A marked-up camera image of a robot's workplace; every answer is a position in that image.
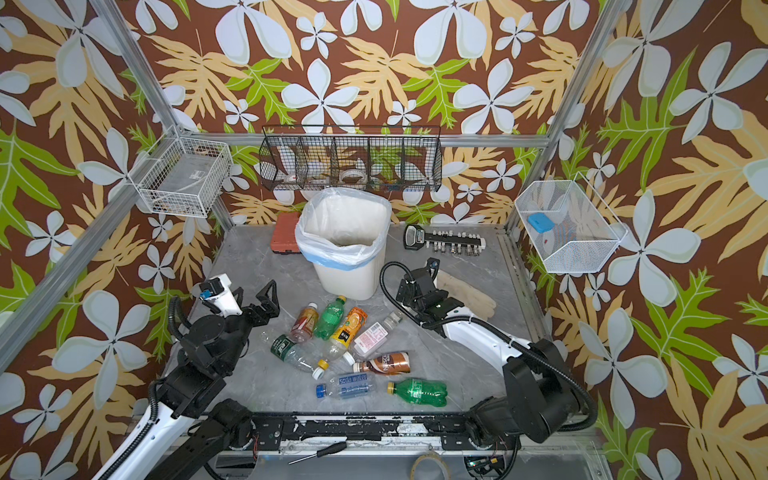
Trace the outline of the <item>red yellow label tea bottle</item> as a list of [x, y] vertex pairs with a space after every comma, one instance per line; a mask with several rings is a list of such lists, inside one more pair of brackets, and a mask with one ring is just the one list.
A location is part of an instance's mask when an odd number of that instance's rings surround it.
[[319, 319], [318, 305], [310, 302], [301, 311], [289, 331], [289, 338], [296, 343], [309, 341], [314, 334], [314, 330]]

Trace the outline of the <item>dark green label water bottle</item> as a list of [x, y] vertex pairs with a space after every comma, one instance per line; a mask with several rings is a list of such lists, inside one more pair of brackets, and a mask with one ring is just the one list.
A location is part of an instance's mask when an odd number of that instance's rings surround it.
[[329, 369], [321, 349], [312, 342], [299, 343], [286, 334], [268, 333], [262, 335], [262, 342], [281, 362], [309, 374], [314, 380], [321, 379]]

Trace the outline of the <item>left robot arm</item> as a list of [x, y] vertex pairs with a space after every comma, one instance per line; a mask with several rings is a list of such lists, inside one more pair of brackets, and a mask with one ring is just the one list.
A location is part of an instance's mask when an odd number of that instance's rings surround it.
[[273, 280], [257, 293], [256, 303], [243, 305], [242, 296], [225, 274], [204, 280], [199, 299], [210, 313], [194, 322], [179, 297], [170, 300], [167, 324], [180, 347], [177, 364], [150, 384], [145, 413], [97, 478], [190, 479], [222, 451], [251, 442], [252, 412], [217, 396], [251, 331], [277, 318], [280, 304]]

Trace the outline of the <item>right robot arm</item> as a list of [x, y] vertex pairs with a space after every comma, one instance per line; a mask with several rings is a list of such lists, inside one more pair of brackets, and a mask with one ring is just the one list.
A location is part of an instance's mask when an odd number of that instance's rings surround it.
[[406, 318], [464, 346], [501, 375], [505, 395], [482, 400], [464, 413], [469, 438], [483, 446], [512, 436], [541, 444], [555, 433], [592, 427], [597, 403], [573, 378], [554, 343], [526, 340], [481, 319], [437, 287], [439, 266], [435, 258], [416, 270], [390, 261], [379, 273], [379, 286]]

